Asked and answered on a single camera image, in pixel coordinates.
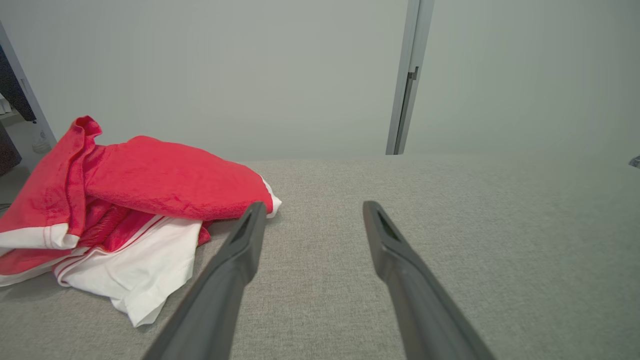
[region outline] towel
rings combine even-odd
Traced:
[[[147,136],[97,145],[101,133],[91,117],[74,121],[0,218],[0,286],[53,271],[137,327],[191,277],[213,220],[255,201],[273,217],[282,202],[243,165]]]

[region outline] folded cloth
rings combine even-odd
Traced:
[[[155,321],[193,270],[212,220],[281,201],[251,169],[137,136],[101,146],[77,119],[0,218],[0,286],[53,270],[62,286],[111,297],[134,326]]]

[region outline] white wall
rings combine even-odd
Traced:
[[[639,103],[639,1],[436,1],[405,153],[626,163]]]
[[[136,135],[232,160],[384,154],[406,0],[0,0],[60,137]]]

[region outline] gray fabric surface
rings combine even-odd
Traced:
[[[640,172],[464,156],[247,163],[283,200],[240,308],[233,359],[402,359],[365,239],[382,204],[499,359],[640,357]],[[201,270],[232,222],[214,225]],[[0,288],[3,359],[137,359],[107,299],[51,274]]]

